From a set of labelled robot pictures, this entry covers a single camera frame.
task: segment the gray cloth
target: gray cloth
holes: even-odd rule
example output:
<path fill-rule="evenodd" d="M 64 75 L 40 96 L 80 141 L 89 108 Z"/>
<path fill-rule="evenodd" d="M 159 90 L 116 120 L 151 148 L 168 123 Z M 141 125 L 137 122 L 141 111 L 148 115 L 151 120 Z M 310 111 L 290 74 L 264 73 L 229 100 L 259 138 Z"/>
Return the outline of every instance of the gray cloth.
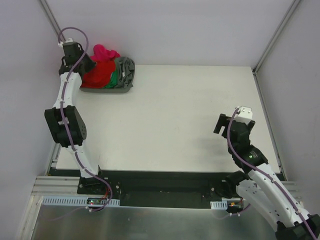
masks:
<path fill-rule="evenodd" d="M 117 71 L 117 85 L 114 88 L 132 88 L 132 81 L 135 76 L 135 62 L 126 56 L 117 57 L 114 62 Z"/>

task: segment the clothes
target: clothes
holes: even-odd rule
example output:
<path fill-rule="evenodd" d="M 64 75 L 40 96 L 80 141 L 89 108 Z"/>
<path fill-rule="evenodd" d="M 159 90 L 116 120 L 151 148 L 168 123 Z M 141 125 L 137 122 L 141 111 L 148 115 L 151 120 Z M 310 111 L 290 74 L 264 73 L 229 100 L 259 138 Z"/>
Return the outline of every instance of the clothes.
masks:
<path fill-rule="evenodd" d="M 97 44 L 93 47 L 93 53 L 94 55 L 91 56 L 91 59 L 95 62 L 107 62 L 120 57 L 120 54 L 115 50 L 109 51 L 101 44 Z"/>
<path fill-rule="evenodd" d="M 111 75 L 110 82 L 108 83 L 108 85 L 104 86 L 103 88 L 113 89 L 117 85 L 117 82 L 118 82 L 118 73 L 117 73 L 117 70 L 115 70 Z"/>
<path fill-rule="evenodd" d="M 117 57 L 114 59 L 117 72 L 117 85 L 115 89 L 133 87 L 132 81 L 135 76 L 135 62 L 129 57 Z"/>
<path fill-rule="evenodd" d="M 111 74 L 116 70 L 114 61 L 97 61 L 96 66 L 83 76 L 81 87 L 101 89 L 110 82 Z"/>

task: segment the wall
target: wall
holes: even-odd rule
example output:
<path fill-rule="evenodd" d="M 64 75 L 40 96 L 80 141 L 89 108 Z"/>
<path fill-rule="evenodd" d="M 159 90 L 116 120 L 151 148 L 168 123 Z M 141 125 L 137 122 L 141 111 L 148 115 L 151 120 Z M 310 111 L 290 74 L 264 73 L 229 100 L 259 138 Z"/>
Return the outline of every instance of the wall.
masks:
<path fill-rule="evenodd" d="M 319 11 L 320 1 L 302 1 L 257 76 L 281 161 L 312 213 L 320 213 Z"/>
<path fill-rule="evenodd" d="M 0 43 L 0 239 L 11 240 L 48 163 L 44 110 L 57 97 L 62 52 L 36 0 L 0 1 Z"/>
<path fill-rule="evenodd" d="M 59 25 L 137 64 L 251 66 L 292 0 L 48 0 Z M 80 43 L 83 36 L 68 31 Z"/>

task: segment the pink cloth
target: pink cloth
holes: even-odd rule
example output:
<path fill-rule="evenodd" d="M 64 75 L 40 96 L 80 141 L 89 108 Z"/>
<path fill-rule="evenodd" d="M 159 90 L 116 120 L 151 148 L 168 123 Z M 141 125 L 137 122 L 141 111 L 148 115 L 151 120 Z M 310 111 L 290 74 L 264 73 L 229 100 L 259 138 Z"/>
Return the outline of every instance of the pink cloth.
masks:
<path fill-rule="evenodd" d="M 109 51 L 101 44 L 93 47 L 93 53 L 94 55 L 91 56 L 91 59 L 95 62 L 107 62 L 120 57 L 120 54 L 115 50 Z"/>

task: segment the green cloth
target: green cloth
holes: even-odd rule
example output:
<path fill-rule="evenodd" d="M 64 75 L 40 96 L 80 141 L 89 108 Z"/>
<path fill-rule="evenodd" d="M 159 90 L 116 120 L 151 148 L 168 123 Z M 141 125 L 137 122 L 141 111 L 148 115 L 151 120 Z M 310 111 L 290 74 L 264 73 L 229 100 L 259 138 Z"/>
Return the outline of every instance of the green cloth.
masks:
<path fill-rule="evenodd" d="M 113 89 L 118 84 L 118 73 L 117 70 L 111 75 L 110 82 L 103 87 L 103 89 Z"/>

